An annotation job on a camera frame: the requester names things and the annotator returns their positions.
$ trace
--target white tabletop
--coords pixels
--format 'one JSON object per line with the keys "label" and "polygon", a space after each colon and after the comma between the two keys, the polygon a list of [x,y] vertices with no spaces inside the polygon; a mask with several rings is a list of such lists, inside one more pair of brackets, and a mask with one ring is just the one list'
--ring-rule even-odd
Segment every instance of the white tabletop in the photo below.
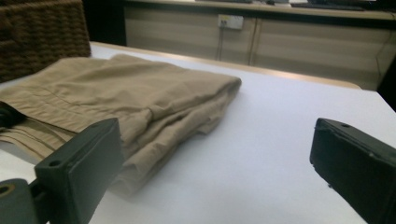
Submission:
{"label": "white tabletop", "polygon": [[[241,77],[243,84],[212,133],[181,145],[133,198],[108,191],[91,223],[364,223],[315,172],[309,153],[317,118],[396,147],[396,114],[378,93],[92,45],[93,57],[120,52]],[[33,180],[33,165],[8,151],[0,150],[0,179]]]}

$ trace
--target khaki pants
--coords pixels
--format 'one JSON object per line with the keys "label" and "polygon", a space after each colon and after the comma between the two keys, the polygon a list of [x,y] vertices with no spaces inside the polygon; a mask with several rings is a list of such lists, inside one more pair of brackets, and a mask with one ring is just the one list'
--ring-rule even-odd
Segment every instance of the khaki pants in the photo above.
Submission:
{"label": "khaki pants", "polygon": [[0,92],[0,101],[28,117],[0,140],[41,160],[90,124],[118,118],[125,156],[118,181],[133,192],[180,142],[210,132],[240,85],[237,77],[126,55],[63,59]]}

